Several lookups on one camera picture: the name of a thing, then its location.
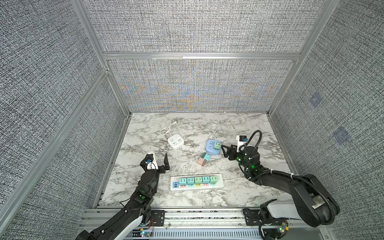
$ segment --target marble tabletop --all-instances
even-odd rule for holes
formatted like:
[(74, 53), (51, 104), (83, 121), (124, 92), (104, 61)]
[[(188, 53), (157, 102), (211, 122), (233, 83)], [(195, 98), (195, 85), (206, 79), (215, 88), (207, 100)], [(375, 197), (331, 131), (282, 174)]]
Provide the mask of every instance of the marble tabletop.
[[(179, 133), (185, 143), (172, 150), (159, 130), (177, 121), (173, 134)], [(266, 114), (261, 113), (134, 113), (125, 134), (116, 163), (106, 186), (100, 206), (119, 205), (128, 199), (144, 170), (141, 160), (154, 151), (159, 165), (168, 154), (170, 171), (160, 175), (153, 207), (257, 207), (270, 199), (290, 200), (291, 195), (280, 190), (258, 186), (244, 178), (236, 161), (224, 158), (222, 152), (212, 156), (202, 167), (197, 164), (212, 138), (211, 124), (217, 124), (217, 140), (224, 145), (237, 144), (236, 135), (248, 137), (257, 129), (263, 132), (259, 145), (263, 166), (290, 172), (287, 162), (272, 131)], [(258, 136), (250, 145), (254, 146)], [(214, 174), (223, 175), (223, 189), (170, 191), (170, 176)]]

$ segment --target blue square power strip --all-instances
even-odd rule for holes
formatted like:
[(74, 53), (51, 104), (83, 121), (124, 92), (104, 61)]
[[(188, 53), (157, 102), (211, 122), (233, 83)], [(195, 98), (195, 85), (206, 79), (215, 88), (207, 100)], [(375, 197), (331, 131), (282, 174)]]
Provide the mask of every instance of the blue square power strip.
[(209, 139), (205, 151), (210, 155), (219, 155), (221, 151), (221, 142)]

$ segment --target white power cord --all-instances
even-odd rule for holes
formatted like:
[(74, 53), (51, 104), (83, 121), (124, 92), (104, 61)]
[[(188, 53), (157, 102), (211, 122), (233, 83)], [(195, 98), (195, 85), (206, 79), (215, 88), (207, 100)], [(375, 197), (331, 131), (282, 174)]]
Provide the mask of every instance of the white power cord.
[(160, 135), (166, 135), (167, 133), (169, 133), (169, 134), (172, 136), (172, 125), (175, 125), (175, 124), (177, 124), (176, 121), (174, 121), (173, 123), (171, 123), (169, 126), (166, 126), (165, 128), (167, 128), (168, 130), (167, 130), (165, 133), (161, 133), (161, 131), (163, 131), (165, 128), (161, 129), (161, 130), (159, 131), (159, 134), (160, 134)]
[(217, 131), (217, 129), (218, 129), (217, 124), (212, 124), (212, 125), (211, 125), (212, 137), (213, 137), (215, 140), (217, 139), (217, 136), (216, 136), (216, 131)]

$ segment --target square power strip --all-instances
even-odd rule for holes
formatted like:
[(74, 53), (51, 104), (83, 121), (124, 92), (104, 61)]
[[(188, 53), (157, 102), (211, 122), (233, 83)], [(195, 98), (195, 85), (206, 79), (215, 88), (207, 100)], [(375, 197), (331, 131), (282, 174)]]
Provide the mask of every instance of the square power strip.
[(219, 174), (202, 174), (175, 176), (170, 178), (171, 191), (187, 191), (224, 188), (223, 176)]
[(184, 139), (176, 133), (168, 138), (168, 143), (173, 150), (176, 150), (184, 145)]

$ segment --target long power strip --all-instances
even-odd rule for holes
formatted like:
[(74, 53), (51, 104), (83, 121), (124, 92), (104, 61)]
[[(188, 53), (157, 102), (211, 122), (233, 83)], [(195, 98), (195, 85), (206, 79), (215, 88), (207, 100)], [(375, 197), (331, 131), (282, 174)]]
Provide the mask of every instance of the long power strip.
[(220, 173), (173, 176), (170, 178), (171, 191), (202, 190), (214, 188), (224, 188), (223, 176)]

